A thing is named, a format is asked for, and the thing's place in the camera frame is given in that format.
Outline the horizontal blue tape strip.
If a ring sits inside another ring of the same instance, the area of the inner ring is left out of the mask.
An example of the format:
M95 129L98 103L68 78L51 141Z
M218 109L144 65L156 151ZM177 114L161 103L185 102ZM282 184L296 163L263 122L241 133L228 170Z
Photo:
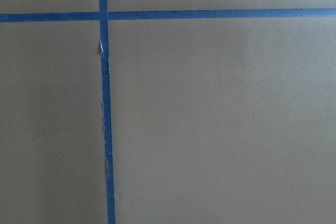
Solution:
M2 23L95 20L215 19L269 17L334 17L334 8L141 10L112 12L65 12L1 14Z

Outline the vertical blue tape strip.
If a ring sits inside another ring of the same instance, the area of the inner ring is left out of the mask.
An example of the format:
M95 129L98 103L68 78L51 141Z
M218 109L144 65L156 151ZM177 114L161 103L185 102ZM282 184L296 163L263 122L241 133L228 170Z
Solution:
M99 0L100 47L101 47L101 82L104 152L106 163L106 197L107 223L115 223L114 177L113 177L113 145L111 120L111 91L109 66L109 30L108 30L108 0Z

